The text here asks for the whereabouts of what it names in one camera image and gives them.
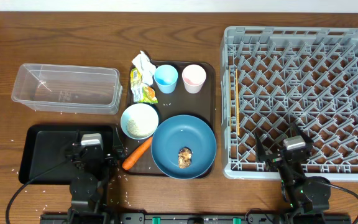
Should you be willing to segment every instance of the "black tray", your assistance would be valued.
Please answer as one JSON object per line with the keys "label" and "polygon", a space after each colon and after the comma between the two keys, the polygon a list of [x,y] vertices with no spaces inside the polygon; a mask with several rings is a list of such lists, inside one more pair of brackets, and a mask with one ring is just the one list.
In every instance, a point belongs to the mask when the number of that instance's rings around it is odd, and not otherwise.
{"label": "black tray", "polygon": [[[100,133],[103,151],[112,150],[112,127],[75,125],[34,125],[27,131],[24,152],[19,172],[19,181],[24,184],[36,175],[65,160],[67,144],[75,141],[76,131],[81,134]],[[70,184],[78,169],[72,162],[42,175],[33,184]]]}
{"label": "black tray", "polygon": [[[157,61],[151,60],[156,65],[172,65],[178,70],[178,81],[175,90],[170,94],[162,93],[155,81],[153,82],[152,88],[155,90],[155,96],[158,99],[158,103],[152,105],[158,113],[160,118],[159,123],[161,124],[166,119],[180,115],[188,114],[196,116],[214,131],[214,117],[215,117],[215,70],[214,68],[204,62],[168,62],[168,61]],[[181,73],[183,69],[188,65],[199,65],[206,72],[206,80],[200,92],[196,94],[188,93],[185,90]],[[128,93],[126,99],[126,107],[134,104],[134,97],[131,91],[131,81],[128,83]],[[145,140],[133,140],[124,135],[123,144],[127,150],[127,156],[131,154],[133,150],[139,147]],[[212,170],[212,166],[199,178],[206,177]],[[127,171],[129,174],[135,175],[152,175],[152,176],[166,176],[160,169],[155,165],[151,150],[147,150],[145,154],[136,162],[136,164]]]}

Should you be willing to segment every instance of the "dish rack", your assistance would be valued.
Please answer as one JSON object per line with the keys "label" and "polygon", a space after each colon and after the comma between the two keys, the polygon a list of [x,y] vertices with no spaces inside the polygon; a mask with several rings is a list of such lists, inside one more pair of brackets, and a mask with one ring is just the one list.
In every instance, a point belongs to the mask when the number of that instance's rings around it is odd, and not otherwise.
{"label": "dish rack", "polygon": [[358,29],[228,27],[220,51],[227,178],[280,179],[254,133],[272,152],[296,123],[314,141],[306,175],[358,181]]}

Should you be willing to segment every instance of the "rice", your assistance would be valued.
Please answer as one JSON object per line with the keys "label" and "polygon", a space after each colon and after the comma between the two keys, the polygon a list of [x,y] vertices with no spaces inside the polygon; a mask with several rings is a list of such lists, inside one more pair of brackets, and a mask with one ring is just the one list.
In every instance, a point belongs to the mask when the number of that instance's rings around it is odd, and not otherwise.
{"label": "rice", "polygon": [[127,123],[128,133],[134,138],[145,138],[154,132],[154,122],[151,119],[130,119]]}

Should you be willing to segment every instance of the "small bowl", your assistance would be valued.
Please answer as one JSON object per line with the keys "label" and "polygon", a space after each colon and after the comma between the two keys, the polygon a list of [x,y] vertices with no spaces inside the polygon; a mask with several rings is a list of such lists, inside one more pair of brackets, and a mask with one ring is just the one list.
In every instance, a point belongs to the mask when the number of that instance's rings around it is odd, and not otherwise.
{"label": "small bowl", "polygon": [[[152,126],[153,126],[153,132],[149,134],[148,136],[144,138],[137,138],[134,136],[131,136],[127,130],[127,124],[130,119],[149,119],[151,120]],[[154,131],[157,129],[158,126],[158,114],[155,111],[154,108],[152,108],[150,105],[147,105],[145,103],[137,103],[134,104],[123,112],[121,116],[121,129],[126,134],[126,136],[130,137],[131,139],[141,140],[141,139],[147,139],[151,135],[153,135]]]}

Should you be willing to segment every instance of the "wood grain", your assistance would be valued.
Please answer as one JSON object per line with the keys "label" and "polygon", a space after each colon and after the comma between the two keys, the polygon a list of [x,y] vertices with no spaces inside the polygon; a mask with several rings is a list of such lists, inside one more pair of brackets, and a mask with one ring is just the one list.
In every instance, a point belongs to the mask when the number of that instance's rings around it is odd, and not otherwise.
{"label": "wood grain", "polygon": [[[139,50],[146,50],[154,59],[208,62],[218,75],[224,29],[238,25],[358,27],[358,14],[0,12],[0,223],[4,223],[9,199],[21,186],[16,171],[30,126],[119,123],[131,60]],[[12,87],[23,63],[117,68],[124,83],[119,114],[49,113],[13,102]],[[127,175],[128,181],[117,179],[110,185],[110,205],[120,210],[180,213],[245,213],[254,207],[278,210],[288,206],[283,203],[279,181],[229,180],[223,176],[218,77],[216,86],[218,154],[210,176],[180,181]],[[336,184],[358,193],[358,183]],[[65,212],[70,206],[68,186],[31,185],[26,191],[13,204],[12,223],[38,223],[42,212]],[[118,200],[128,200],[132,206],[117,205]],[[333,190],[330,204],[329,212],[348,213],[352,218],[357,215],[357,200],[348,194]]]}

